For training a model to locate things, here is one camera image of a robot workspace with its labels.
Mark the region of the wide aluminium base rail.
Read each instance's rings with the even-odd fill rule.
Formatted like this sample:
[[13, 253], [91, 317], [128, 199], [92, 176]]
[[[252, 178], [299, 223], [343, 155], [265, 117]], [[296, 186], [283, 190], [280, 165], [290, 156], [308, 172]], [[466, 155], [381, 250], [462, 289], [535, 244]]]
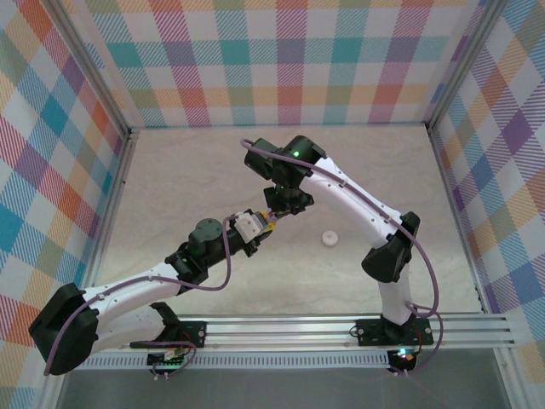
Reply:
[[[278, 316], [213, 317], [169, 314], [161, 308], [144, 308], [108, 323], [91, 311], [73, 322], [55, 320], [46, 325], [44, 335], [35, 343], [45, 354], [56, 359], [84, 360], [100, 351], [130, 348], [129, 344], [151, 341], [167, 324], [177, 321], [205, 321], [207, 335], [201, 349], [385, 349], [394, 346], [359, 346], [356, 320], [379, 319], [375, 316]], [[512, 348], [515, 342], [511, 325], [501, 315], [445, 314], [432, 317], [432, 348]]]

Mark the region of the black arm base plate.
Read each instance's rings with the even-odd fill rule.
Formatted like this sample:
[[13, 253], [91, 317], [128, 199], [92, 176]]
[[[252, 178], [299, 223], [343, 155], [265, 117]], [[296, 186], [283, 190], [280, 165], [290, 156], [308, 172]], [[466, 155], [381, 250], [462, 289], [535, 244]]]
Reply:
[[143, 348], [180, 348], [186, 344], [192, 344], [198, 349], [202, 348], [207, 335], [207, 323], [205, 321], [177, 321], [167, 324], [162, 332], [151, 341], [132, 342], [132, 349]]
[[359, 346], [428, 346], [433, 345], [433, 334], [428, 319], [411, 316], [403, 325], [379, 319], [356, 320]]

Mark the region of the aluminium floor side rail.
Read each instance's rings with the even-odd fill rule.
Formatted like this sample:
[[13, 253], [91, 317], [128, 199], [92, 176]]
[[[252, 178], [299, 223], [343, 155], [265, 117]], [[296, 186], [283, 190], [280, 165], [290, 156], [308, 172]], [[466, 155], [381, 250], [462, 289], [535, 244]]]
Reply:
[[450, 190], [449, 177], [447, 174], [447, 169], [445, 168], [445, 165], [440, 157], [437, 136], [435, 135], [433, 129], [429, 125], [426, 124], [425, 129], [427, 132], [427, 136], [428, 136], [431, 148], [433, 150], [433, 155], [435, 157], [437, 166], [439, 168], [440, 177], [443, 182], [445, 192], [446, 192], [446, 197], [450, 206], [450, 212], [453, 215], [454, 223], [456, 225], [456, 231], [457, 231], [459, 240], [461, 242], [462, 249], [463, 249], [463, 252], [469, 267], [469, 272], [472, 276], [473, 287], [478, 296], [480, 309], [483, 314], [489, 314], [491, 312], [490, 304], [488, 303], [488, 300], [486, 298], [485, 288], [483, 287], [482, 282], [480, 280], [467, 237], [464, 234], [462, 219], [458, 213], [456, 200], [454, 198], [452, 191]]
[[112, 179], [111, 191], [106, 202], [105, 214], [97, 228], [96, 240], [91, 248], [89, 263], [80, 282], [80, 287], [86, 289], [95, 286], [100, 278], [100, 269], [105, 259], [107, 248], [112, 236], [118, 208], [123, 196], [124, 186], [131, 166], [135, 147], [140, 136], [137, 128], [130, 128], [124, 136], [118, 161], [118, 168]]

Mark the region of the black controller board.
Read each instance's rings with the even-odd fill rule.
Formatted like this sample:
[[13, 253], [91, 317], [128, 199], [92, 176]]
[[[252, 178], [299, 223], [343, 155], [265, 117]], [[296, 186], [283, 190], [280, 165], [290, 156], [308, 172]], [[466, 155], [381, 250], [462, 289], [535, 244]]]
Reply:
[[184, 363], [186, 354], [175, 351], [166, 351], [161, 353], [150, 353], [146, 357], [148, 366], [167, 367], [181, 366]]
[[416, 368], [418, 355], [419, 351], [417, 349], [399, 348], [388, 350], [388, 370], [392, 373], [413, 371]]

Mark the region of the aluminium frame post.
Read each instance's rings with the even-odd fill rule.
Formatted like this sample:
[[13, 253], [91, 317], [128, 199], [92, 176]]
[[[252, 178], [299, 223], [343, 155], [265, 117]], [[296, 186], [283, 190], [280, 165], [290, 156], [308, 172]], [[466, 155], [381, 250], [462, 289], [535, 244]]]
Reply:
[[516, 396], [513, 394], [513, 384], [508, 366], [507, 356], [503, 349], [494, 348], [496, 363], [500, 372], [502, 385], [505, 388], [510, 409], [516, 409]]
[[46, 377], [37, 409], [56, 409], [65, 377], [65, 375]]
[[456, 43], [456, 50], [447, 66], [448, 70], [428, 107], [429, 118], [425, 125], [429, 135], [437, 130], [507, 3], [508, 0], [478, 1], [465, 32]]
[[43, 6], [49, 13], [54, 25], [59, 30], [60, 35], [66, 41], [69, 50], [73, 54], [74, 60], [79, 64], [83, 74], [89, 80], [99, 101], [103, 104], [109, 118], [114, 123], [117, 130], [127, 140], [136, 140], [139, 132], [129, 125], [122, 114], [115, 98], [106, 85], [106, 81], [99, 72], [91, 54], [82, 40], [77, 28], [73, 25], [72, 19], [66, 12], [61, 0], [41, 0]]

